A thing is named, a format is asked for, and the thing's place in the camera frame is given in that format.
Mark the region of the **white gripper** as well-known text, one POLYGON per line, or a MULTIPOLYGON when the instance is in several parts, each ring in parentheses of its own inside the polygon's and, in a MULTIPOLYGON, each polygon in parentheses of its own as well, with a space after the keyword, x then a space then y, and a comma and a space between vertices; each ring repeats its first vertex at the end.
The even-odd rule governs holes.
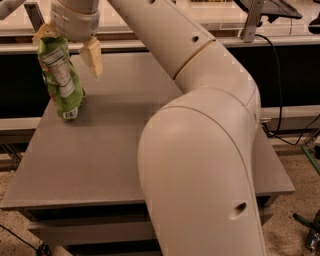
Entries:
POLYGON ((43 38, 59 34, 72 42, 85 42, 79 53, 95 78, 102 75, 100 41, 93 37, 98 30, 99 0, 51 0, 50 23, 44 23, 32 38, 35 46, 43 38))

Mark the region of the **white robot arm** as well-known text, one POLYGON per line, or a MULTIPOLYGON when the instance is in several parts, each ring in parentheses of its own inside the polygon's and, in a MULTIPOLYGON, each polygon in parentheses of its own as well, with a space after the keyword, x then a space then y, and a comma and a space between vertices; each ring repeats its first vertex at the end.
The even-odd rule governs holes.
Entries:
POLYGON ((163 255, 265 256, 252 174, 256 83, 170 0, 108 1, 183 92, 150 118, 138 145, 163 255))

